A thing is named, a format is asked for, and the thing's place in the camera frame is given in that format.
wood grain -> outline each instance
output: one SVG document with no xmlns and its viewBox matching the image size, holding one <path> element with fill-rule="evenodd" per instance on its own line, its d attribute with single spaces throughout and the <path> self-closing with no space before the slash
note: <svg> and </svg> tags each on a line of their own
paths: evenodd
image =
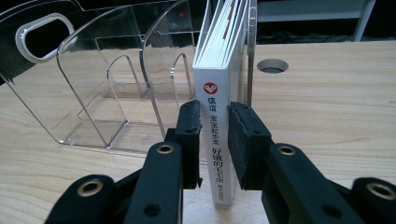
<svg viewBox="0 0 396 224">
<path fill-rule="evenodd" d="M 360 176 L 396 184 L 396 42 L 258 46 L 256 63 L 269 58 L 290 66 L 254 74 L 253 108 L 276 142 L 301 148 L 346 187 Z M 0 87 L 0 127 L 0 223 L 42 223 L 78 178 L 117 181 L 144 162 L 144 154 L 57 144 L 7 85 Z M 258 191 L 236 185 L 233 206 L 214 205 L 200 168 L 203 186 L 185 190 L 185 223 L 267 222 Z"/>
</svg>

handle cutout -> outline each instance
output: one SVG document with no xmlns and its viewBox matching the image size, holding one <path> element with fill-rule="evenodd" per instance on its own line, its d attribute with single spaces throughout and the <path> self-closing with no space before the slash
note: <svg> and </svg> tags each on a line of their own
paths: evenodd
<svg viewBox="0 0 396 224">
<path fill-rule="evenodd" d="M 56 55 L 58 46 L 74 31 L 73 24 L 64 15 L 51 13 L 21 26 L 15 34 L 15 43 L 28 61 L 45 63 Z"/>
</svg>

screw hole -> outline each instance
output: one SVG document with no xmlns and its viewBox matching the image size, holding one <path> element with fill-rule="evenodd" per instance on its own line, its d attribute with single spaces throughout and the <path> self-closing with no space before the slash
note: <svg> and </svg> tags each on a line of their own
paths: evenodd
<svg viewBox="0 0 396 224">
<path fill-rule="evenodd" d="M 103 182 L 99 179 L 88 180 L 78 188 L 78 195 L 81 197 L 90 197 L 95 195 L 103 188 Z"/>
<path fill-rule="evenodd" d="M 378 183 L 369 183 L 367 184 L 367 189 L 370 190 L 375 196 L 380 197 L 386 200 L 396 200 L 396 193 L 388 186 L 378 184 Z"/>
<path fill-rule="evenodd" d="M 323 205 L 322 210 L 329 217 L 340 218 L 343 215 L 338 208 L 332 205 Z"/>
<path fill-rule="evenodd" d="M 168 145 L 160 146 L 157 148 L 157 151 L 161 154 L 168 154 L 168 153 L 173 152 L 173 150 L 174 150 L 174 148 L 172 146 L 168 146 Z"/>
<path fill-rule="evenodd" d="M 156 217 L 161 213 L 161 207 L 157 203 L 151 203 L 145 207 L 143 212 L 147 217 Z"/>
<path fill-rule="evenodd" d="M 287 155 L 287 156 L 292 156 L 296 154 L 296 151 L 291 147 L 279 147 L 277 150 L 283 155 Z"/>
</svg>

clear plastic bin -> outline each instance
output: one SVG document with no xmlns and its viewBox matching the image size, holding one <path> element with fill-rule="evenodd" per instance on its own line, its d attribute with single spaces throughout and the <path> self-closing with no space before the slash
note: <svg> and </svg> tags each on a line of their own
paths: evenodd
<svg viewBox="0 0 396 224">
<path fill-rule="evenodd" d="M 136 19 L 148 9 L 156 21 Z M 147 151 L 195 96 L 193 33 L 187 0 L 34 1 L 0 15 L 0 76 L 58 143 Z"/>
</svg>

book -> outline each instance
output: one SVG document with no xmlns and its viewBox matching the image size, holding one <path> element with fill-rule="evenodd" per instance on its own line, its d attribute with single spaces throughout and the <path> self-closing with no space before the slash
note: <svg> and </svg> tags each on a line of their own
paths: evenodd
<svg viewBox="0 0 396 224">
<path fill-rule="evenodd" d="M 228 149 L 228 105 L 237 101 L 238 78 L 247 30 L 247 0 L 218 1 L 210 8 L 195 51 L 192 70 L 214 203 L 233 203 L 234 169 Z"/>
</svg>

